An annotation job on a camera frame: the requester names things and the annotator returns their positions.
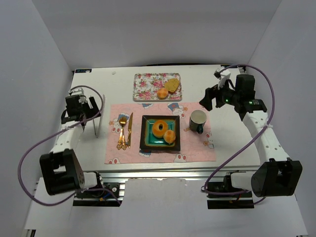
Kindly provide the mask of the silver metal tongs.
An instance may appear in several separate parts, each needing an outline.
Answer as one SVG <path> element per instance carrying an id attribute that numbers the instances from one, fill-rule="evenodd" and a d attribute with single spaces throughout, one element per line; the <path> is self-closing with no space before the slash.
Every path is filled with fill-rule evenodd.
<path id="1" fill-rule="evenodd" d="M 102 101 L 103 101 L 103 105 L 101 106 L 101 116 L 94 118 L 93 121 L 93 127 L 94 127 L 94 133 L 96 138 L 99 137 L 100 131 L 101 131 L 101 126 L 102 126 L 102 119 L 103 119 L 103 110 L 106 104 L 106 98 L 105 95 L 102 95 Z"/>

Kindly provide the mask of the orange donut bread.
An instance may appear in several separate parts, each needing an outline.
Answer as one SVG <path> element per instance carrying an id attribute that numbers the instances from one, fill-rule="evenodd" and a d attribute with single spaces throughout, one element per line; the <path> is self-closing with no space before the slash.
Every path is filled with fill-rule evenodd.
<path id="1" fill-rule="evenodd" d="M 152 126 L 152 133 L 156 138 L 162 138 L 168 130 L 168 124 L 164 120 L 157 120 Z"/>

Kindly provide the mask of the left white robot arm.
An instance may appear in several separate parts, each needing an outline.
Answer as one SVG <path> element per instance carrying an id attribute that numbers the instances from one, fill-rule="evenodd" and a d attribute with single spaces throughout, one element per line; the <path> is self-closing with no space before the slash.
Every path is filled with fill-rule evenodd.
<path id="1" fill-rule="evenodd" d="M 71 95 L 66 97 L 66 110 L 61 116 L 61 129 L 66 129 L 57 139 L 48 154 L 40 157 L 39 163 L 46 191 L 57 195 L 70 191 L 96 188 L 101 185 L 97 172 L 83 172 L 75 154 L 79 137 L 84 132 L 86 122 L 94 116 L 100 117 L 94 97 Z"/>

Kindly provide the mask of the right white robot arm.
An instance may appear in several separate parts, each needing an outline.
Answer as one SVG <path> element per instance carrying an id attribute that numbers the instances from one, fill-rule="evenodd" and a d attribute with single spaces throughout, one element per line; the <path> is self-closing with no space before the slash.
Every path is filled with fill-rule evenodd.
<path id="1" fill-rule="evenodd" d="M 251 134 L 261 166 L 254 172 L 233 171 L 228 173 L 221 186 L 212 187 L 208 182 L 202 191 L 212 196 L 235 196 L 253 192 L 257 197 L 279 197 L 294 194 L 303 167 L 292 160 L 278 141 L 270 126 L 271 117 L 261 99 L 255 98 L 255 78 L 252 75 L 237 75 L 232 84 L 229 75 L 215 73 L 219 83 L 205 91 L 200 104 L 212 110 L 212 99 L 216 107 L 232 105 Z"/>

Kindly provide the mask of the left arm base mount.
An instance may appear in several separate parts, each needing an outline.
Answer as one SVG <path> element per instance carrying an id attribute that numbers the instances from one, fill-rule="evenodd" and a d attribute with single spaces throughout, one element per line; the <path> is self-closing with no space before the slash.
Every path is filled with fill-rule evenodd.
<path id="1" fill-rule="evenodd" d="M 125 191 L 126 179 L 105 178 L 103 187 L 110 190 L 114 196 L 122 203 Z M 116 199 L 105 190 L 86 191 L 77 194 L 73 201 L 73 206 L 80 207 L 120 207 Z"/>

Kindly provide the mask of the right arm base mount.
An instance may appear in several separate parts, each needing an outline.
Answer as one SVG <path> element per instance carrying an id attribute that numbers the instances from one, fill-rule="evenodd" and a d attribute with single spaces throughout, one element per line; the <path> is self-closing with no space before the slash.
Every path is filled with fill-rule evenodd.
<path id="1" fill-rule="evenodd" d="M 227 172 L 222 181 L 208 182 L 206 190 L 214 193 L 207 194 L 207 208 L 209 210 L 254 208 L 251 192 L 235 195 L 230 194 L 242 191 L 242 189 L 232 186 L 231 174 L 232 172 Z"/>

